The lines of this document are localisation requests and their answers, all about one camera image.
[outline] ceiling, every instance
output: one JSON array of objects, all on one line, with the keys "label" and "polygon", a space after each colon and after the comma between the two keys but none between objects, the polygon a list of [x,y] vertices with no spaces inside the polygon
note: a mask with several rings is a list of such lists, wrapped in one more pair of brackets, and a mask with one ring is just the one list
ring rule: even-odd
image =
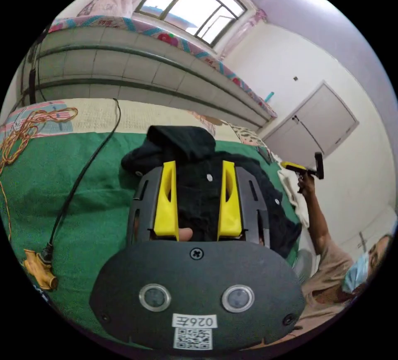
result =
[{"label": "ceiling", "polygon": [[398,171],[396,95],[379,58],[359,30],[327,0],[252,1],[265,11],[269,23],[323,48],[357,79],[383,120]]}]

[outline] blue face mask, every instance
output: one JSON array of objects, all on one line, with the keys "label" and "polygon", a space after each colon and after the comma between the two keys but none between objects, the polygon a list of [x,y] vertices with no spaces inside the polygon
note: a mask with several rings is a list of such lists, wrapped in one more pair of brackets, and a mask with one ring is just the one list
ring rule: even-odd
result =
[{"label": "blue face mask", "polygon": [[366,252],[349,268],[343,283],[342,290],[352,294],[356,288],[366,282],[369,270],[369,253]]}]

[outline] window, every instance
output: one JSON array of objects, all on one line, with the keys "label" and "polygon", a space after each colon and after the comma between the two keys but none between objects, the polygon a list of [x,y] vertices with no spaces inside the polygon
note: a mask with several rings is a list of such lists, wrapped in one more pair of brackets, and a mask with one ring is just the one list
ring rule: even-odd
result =
[{"label": "window", "polygon": [[143,0],[136,12],[172,24],[213,47],[246,8],[238,0]]}]

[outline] black jacket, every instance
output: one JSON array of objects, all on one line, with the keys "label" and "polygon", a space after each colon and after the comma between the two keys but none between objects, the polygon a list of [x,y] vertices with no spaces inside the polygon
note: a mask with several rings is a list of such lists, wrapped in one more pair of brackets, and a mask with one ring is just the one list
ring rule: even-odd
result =
[{"label": "black jacket", "polygon": [[257,179],[266,202],[271,249],[286,258],[300,236],[301,224],[286,218],[282,193],[257,160],[216,152],[215,147],[213,136],[203,128],[151,126],[142,146],[126,154],[121,165],[140,175],[164,162],[176,161],[179,226],[193,229],[192,241],[217,240],[223,160],[243,167]]}]

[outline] orange cable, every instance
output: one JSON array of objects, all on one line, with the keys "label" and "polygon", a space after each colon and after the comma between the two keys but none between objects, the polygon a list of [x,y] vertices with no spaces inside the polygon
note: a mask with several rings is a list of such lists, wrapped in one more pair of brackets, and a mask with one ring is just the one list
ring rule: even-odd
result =
[{"label": "orange cable", "polygon": [[[56,115],[63,111],[72,111],[73,114],[69,117],[59,118]],[[14,126],[11,128],[9,135],[3,140],[0,144],[1,150],[1,161],[0,161],[0,176],[3,172],[3,169],[7,165],[11,165],[14,161],[19,157],[19,155],[23,152],[25,147],[28,145],[29,141],[37,134],[39,131],[39,125],[41,123],[46,123],[48,121],[53,121],[56,123],[65,123],[67,121],[72,120],[78,115],[78,110],[75,107],[66,107],[60,110],[34,110],[32,111],[25,121],[22,123],[21,127],[17,130],[14,129]],[[20,140],[18,148],[12,153],[12,148]],[[5,206],[7,209],[7,217],[8,217],[8,240],[11,241],[11,217],[10,210],[8,208],[7,196],[5,195],[3,185],[0,181],[0,188],[4,196]]]}]

